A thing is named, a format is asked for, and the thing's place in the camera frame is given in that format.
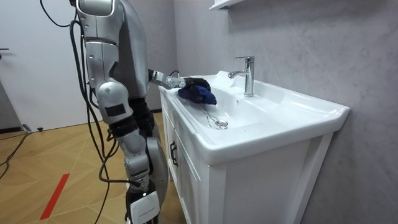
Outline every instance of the sink drain stopper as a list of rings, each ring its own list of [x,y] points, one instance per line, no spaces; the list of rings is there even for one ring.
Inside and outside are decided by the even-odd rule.
[[[216,121],[216,125],[221,126],[221,127],[225,127],[225,126],[228,125],[228,122],[223,121],[223,120],[219,120],[219,121]]]

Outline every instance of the faucet handle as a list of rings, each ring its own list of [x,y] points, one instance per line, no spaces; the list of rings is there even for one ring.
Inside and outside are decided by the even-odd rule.
[[[239,59],[239,58],[244,58],[244,61],[246,63],[254,62],[254,59],[255,59],[254,56],[242,56],[242,57],[236,57],[235,59]]]

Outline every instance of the sink countertop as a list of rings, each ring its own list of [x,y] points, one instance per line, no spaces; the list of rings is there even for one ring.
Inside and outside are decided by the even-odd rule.
[[[218,104],[198,105],[160,87],[192,135],[209,165],[222,164],[341,129],[349,107],[255,80],[254,97],[246,98],[244,77],[228,73],[196,76],[207,80]],[[204,111],[228,122],[215,129]]]

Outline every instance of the cabinet handle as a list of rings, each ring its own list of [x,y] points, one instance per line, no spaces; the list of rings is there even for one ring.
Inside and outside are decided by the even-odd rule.
[[[174,156],[174,151],[177,149],[177,146],[174,144],[174,147],[171,150],[171,156],[172,156],[172,160],[173,160],[173,164],[176,165],[178,167],[178,162],[177,162],[177,158]]]
[[[173,140],[173,143],[170,144],[170,156],[172,157],[172,159],[173,159],[173,146],[175,146],[175,141],[174,140]]]
[[[0,50],[9,50],[9,49],[0,49]],[[0,54],[0,59],[1,59],[1,54]]]

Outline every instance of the blue rag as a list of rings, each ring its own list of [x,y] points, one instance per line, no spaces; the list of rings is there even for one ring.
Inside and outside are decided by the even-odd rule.
[[[199,96],[194,96],[192,94],[192,90],[189,90],[187,88],[182,88],[178,90],[178,96],[190,100],[194,103],[204,103],[204,104],[209,104],[209,105],[216,105],[216,97],[205,87],[202,87],[200,85],[195,85],[192,88],[196,88],[199,93]]]

